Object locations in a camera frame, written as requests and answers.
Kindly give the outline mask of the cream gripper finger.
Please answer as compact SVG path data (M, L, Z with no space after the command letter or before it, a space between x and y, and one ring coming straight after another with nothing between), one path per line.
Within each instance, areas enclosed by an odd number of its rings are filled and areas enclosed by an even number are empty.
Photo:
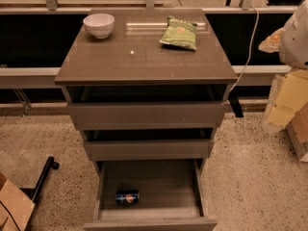
M275 53L279 51L280 39L284 32L283 28L277 29L271 35L269 35L266 39L264 39L258 49L262 52L266 53Z

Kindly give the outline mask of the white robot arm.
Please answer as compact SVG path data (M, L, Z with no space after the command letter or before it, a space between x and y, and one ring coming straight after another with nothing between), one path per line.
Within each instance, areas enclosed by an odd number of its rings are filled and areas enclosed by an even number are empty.
M285 25L263 40L258 49L277 52L280 62L292 68L308 68L308 0L303 1Z

